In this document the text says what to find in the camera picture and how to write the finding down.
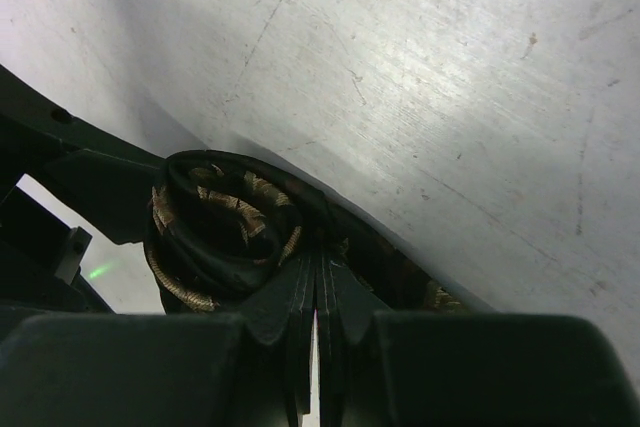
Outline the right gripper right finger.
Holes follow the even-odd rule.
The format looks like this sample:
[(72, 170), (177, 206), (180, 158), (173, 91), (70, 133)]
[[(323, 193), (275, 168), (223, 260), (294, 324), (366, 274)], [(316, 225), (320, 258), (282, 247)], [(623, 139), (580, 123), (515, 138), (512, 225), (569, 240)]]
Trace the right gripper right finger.
[(315, 257), (324, 426), (635, 426), (613, 347), (575, 317), (389, 308)]

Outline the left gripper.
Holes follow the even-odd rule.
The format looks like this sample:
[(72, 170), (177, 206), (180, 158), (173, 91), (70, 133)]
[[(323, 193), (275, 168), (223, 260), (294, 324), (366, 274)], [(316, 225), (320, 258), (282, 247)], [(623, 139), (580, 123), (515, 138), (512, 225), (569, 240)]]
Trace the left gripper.
[(113, 243), (143, 240), (163, 159), (70, 114), (1, 68), (1, 313), (108, 313), (81, 276), (92, 236), (24, 192), (24, 174)]

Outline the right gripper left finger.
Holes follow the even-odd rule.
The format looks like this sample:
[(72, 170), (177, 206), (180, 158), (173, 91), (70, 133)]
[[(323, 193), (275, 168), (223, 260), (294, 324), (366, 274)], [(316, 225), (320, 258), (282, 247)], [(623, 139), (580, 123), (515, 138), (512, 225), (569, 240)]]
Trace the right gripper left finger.
[(310, 407), (313, 275), (297, 262), (238, 310), (95, 314), (1, 256), (5, 426), (296, 426)]

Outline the black gold floral tie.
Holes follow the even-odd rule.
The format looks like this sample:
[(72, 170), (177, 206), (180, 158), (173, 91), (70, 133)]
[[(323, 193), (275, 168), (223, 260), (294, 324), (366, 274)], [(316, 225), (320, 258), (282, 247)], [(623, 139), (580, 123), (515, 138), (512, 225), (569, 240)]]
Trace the black gold floral tie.
[(167, 313), (230, 310), (317, 246), (392, 308), (468, 310), (363, 217), (252, 157), (213, 150), (168, 157), (148, 211), (144, 254)]

